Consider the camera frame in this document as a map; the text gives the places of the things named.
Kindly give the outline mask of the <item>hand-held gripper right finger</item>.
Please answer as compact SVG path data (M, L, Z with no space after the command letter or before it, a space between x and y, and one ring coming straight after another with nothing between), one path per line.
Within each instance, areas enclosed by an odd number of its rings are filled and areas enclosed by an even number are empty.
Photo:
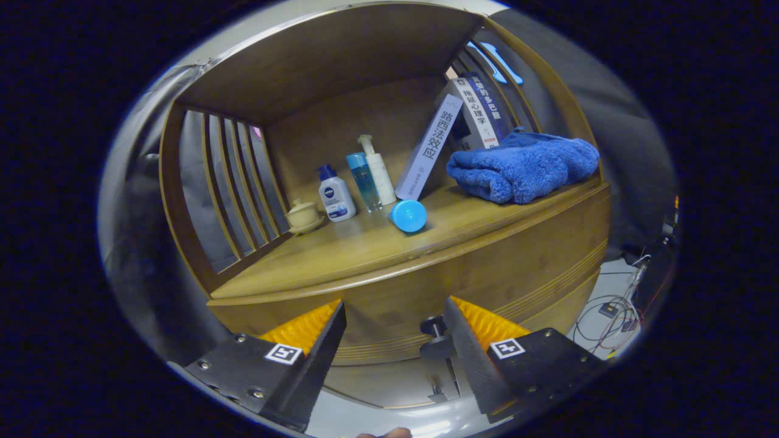
M545 415L609 368L554 328L531 331L455 296L444 322L482 414L524 423Z

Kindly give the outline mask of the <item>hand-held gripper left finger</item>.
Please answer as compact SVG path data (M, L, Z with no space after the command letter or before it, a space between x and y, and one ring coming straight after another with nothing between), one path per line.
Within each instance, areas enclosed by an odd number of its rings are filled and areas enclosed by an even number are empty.
M183 378L251 422L303 433L347 318L339 299L264 335L235 333L183 367Z

